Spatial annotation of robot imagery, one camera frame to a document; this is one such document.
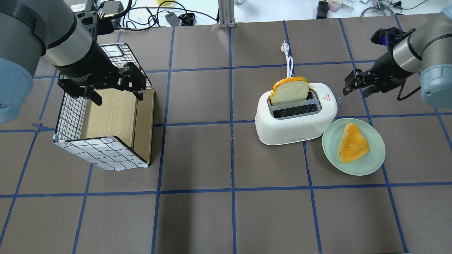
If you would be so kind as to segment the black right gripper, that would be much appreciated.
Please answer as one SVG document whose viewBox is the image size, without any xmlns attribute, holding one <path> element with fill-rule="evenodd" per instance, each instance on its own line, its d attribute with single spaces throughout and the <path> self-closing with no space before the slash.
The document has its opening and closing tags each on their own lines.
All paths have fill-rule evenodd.
<svg viewBox="0 0 452 254">
<path fill-rule="evenodd" d="M 343 95 L 363 89 L 363 97 L 367 98 L 375 93 L 389 92 L 405 83 L 413 72 L 402 69 L 391 53 L 385 53 L 378 58 L 369 71 L 354 69 L 344 79 Z"/>
</svg>

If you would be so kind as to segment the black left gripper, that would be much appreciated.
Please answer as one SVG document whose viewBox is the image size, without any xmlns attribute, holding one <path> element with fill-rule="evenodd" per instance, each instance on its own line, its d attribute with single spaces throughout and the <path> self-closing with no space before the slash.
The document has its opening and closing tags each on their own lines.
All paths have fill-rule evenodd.
<svg viewBox="0 0 452 254">
<path fill-rule="evenodd" d="M 58 85 L 72 98 L 90 99 L 102 105 L 102 97 L 95 90 L 114 88 L 128 91 L 143 100 L 147 77 L 133 62 L 116 67 L 100 46 L 92 46 L 87 55 L 76 63 L 58 66 Z"/>
</svg>

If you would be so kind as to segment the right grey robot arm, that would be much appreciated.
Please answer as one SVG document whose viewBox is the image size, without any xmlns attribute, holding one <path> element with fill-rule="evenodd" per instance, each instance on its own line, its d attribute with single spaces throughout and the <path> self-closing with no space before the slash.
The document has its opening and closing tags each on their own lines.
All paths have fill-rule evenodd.
<svg viewBox="0 0 452 254">
<path fill-rule="evenodd" d="M 433 108 L 452 106 L 452 20 L 447 6 L 419 29 L 379 29 L 371 42 L 386 47 L 368 71 L 354 69 L 344 79 L 343 95 L 363 88 L 364 97 L 402 88 L 420 74 L 420 95 Z"/>
</svg>

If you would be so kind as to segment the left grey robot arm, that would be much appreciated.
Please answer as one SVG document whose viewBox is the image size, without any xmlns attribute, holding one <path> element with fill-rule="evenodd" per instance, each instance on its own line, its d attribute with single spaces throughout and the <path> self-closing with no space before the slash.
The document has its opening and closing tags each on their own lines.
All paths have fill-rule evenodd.
<svg viewBox="0 0 452 254">
<path fill-rule="evenodd" d="M 102 104 L 103 89 L 129 91 L 143 99 L 147 78 L 132 62 L 115 66 L 102 50 L 98 35 L 113 32 L 117 13 L 74 13 L 63 0 L 1 1 L 1 123 L 15 120 L 33 86 L 41 57 L 60 71 L 58 85 L 69 96 Z"/>
</svg>

